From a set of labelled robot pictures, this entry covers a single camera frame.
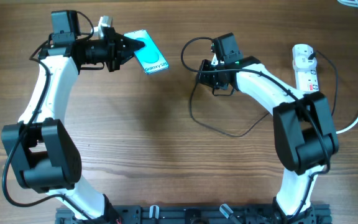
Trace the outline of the blue screen smartphone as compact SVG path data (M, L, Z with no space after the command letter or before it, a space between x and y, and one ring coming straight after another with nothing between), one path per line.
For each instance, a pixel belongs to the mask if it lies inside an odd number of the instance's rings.
M140 50L135 51L135 57L146 74L150 75L169 68L169 63L146 30L128 32L124 36L145 44Z

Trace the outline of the white power strip socket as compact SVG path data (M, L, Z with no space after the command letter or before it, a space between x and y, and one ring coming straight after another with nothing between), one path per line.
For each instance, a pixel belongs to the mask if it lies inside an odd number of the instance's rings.
M307 44L296 44L292 48L292 55L298 53L303 55L308 55L309 59L315 58L314 50L311 46ZM301 90L305 93L312 93L319 91L318 77L316 68L314 70L309 70L306 72L296 72L295 81L296 89Z

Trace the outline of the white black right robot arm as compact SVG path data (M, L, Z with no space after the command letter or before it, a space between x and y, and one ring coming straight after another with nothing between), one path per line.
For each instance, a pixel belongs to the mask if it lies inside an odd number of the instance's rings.
M196 70L196 83L212 90L232 86L251 96L273 116L275 150L284 166L282 185L275 197L284 223L306 218L317 176L331 169L339 142L326 97L319 91L297 90L271 74L255 57L244 57L234 34L211 39L212 60Z

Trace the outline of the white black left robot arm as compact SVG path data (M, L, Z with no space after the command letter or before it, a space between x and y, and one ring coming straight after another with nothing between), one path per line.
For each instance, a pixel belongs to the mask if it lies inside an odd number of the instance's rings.
M18 184L42 195L42 201L61 201L78 223L119 223L120 214L105 194L82 176L79 150L64 127L71 89L82 69L101 63L119 70L144 43L104 27L93 39L72 29L49 35L31 55L40 68L32 97L16 124L3 127L5 171L13 170Z

